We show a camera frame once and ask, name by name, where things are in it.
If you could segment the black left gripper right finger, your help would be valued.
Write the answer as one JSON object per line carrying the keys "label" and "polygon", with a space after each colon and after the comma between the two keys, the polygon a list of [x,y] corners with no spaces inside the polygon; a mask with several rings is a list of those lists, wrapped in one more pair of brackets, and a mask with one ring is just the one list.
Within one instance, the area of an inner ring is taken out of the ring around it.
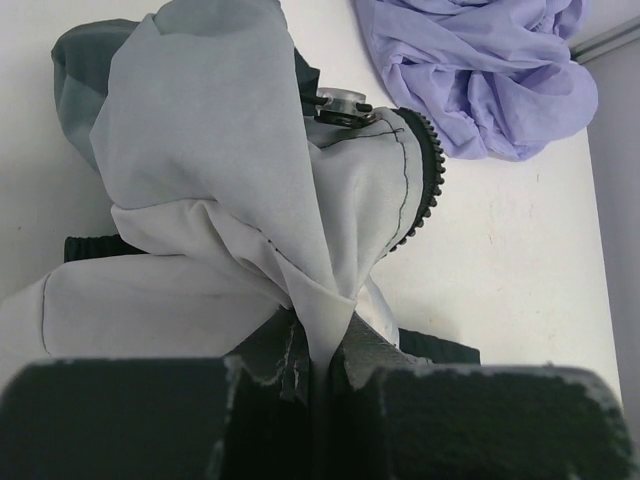
{"label": "black left gripper right finger", "polygon": [[629,479],[633,439],[593,372],[432,364],[353,318],[331,364],[330,479]]}

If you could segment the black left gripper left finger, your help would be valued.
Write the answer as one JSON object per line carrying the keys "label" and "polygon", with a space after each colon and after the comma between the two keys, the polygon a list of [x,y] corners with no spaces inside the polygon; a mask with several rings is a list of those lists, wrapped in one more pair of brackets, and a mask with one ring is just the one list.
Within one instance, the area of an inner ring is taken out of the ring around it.
{"label": "black left gripper left finger", "polygon": [[304,479],[308,366],[287,319],[221,358],[31,364],[1,397],[1,475]]}

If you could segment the dark green grey jacket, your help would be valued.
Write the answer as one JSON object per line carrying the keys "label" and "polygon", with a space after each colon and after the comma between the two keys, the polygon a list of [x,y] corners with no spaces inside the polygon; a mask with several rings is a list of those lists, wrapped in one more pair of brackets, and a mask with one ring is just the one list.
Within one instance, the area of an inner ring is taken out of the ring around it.
{"label": "dark green grey jacket", "polygon": [[280,313],[328,363],[353,318],[394,350],[478,350],[402,330],[371,277],[422,227],[443,157],[407,108],[344,115],[276,1],[172,1],[80,25],[51,51],[68,141],[117,234],[68,238],[64,263],[1,305],[1,375],[55,358],[219,357]]}

